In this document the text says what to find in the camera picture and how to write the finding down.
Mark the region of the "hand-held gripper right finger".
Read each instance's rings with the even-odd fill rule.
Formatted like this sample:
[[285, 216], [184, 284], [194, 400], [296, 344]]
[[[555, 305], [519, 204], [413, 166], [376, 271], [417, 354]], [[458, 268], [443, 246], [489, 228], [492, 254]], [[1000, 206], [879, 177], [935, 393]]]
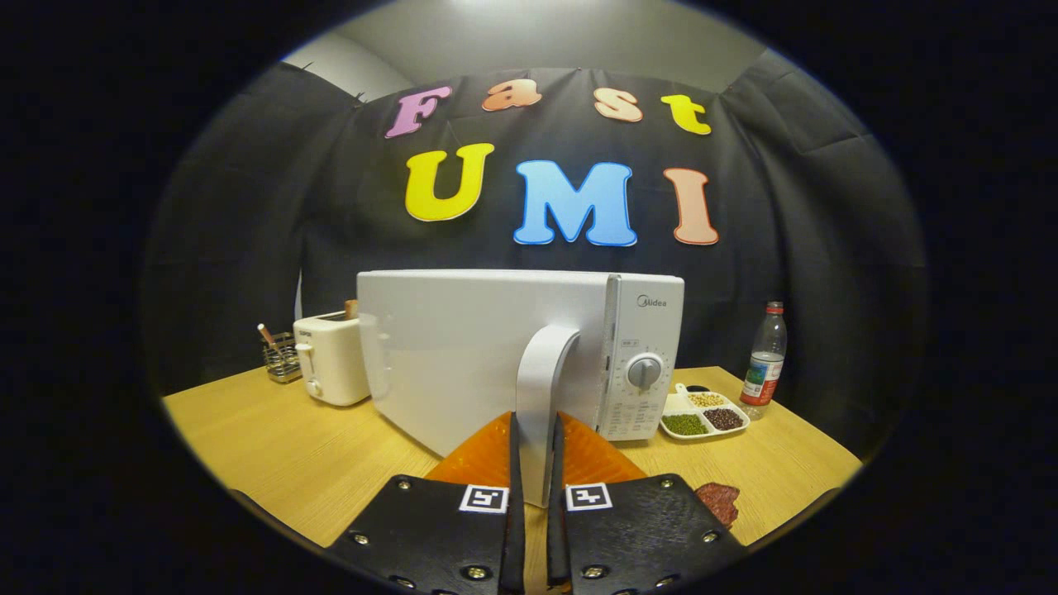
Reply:
[[562, 594], [658, 594], [748, 556], [678, 474], [604, 482], [612, 444], [559, 413], [546, 523], [546, 583]]

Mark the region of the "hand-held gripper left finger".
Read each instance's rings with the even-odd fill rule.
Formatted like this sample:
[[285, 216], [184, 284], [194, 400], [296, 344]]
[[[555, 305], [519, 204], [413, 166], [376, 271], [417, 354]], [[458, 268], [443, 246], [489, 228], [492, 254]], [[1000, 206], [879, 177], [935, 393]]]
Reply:
[[462, 469], [453, 482], [450, 453], [431, 477], [397, 474], [341, 531], [328, 554], [388, 585], [417, 594], [522, 594], [526, 527], [517, 415], [507, 412], [474, 436], [488, 438], [484, 470]]

